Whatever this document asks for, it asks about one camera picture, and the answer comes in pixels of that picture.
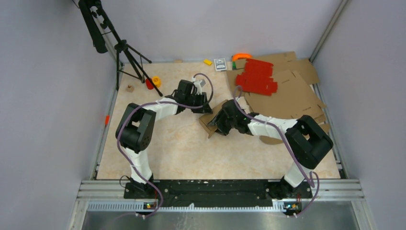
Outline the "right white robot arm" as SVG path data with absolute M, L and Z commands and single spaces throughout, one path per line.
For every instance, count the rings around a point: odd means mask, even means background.
M 307 180 L 314 185 L 311 172 L 333 148 L 333 141 L 310 116 L 298 119 L 281 119 L 258 113 L 245 113 L 235 100 L 228 100 L 208 122 L 216 131 L 226 136 L 231 129 L 241 134 L 264 136 L 281 140 L 293 159 L 288 172 L 281 179 L 281 192 L 294 197 L 300 184 Z

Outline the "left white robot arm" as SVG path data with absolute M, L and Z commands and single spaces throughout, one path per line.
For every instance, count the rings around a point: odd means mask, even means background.
M 211 97 L 203 92 L 205 84 L 205 80 L 181 80 L 171 95 L 143 105 L 127 105 L 115 137 L 119 151 L 129 160 L 132 169 L 128 186 L 140 197 L 148 198 L 154 190 L 147 148 L 152 140 L 155 122 L 177 115 L 186 108 L 197 114 L 211 114 Z

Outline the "brown cardboard box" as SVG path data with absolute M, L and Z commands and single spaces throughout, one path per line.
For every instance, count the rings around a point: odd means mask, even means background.
M 224 100 L 212 109 L 211 114 L 202 115 L 198 121 L 204 131 L 207 133 L 207 138 L 210 139 L 215 134 L 227 136 L 231 130 L 231 126 L 226 123 L 227 115 L 223 107 L 230 100 Z

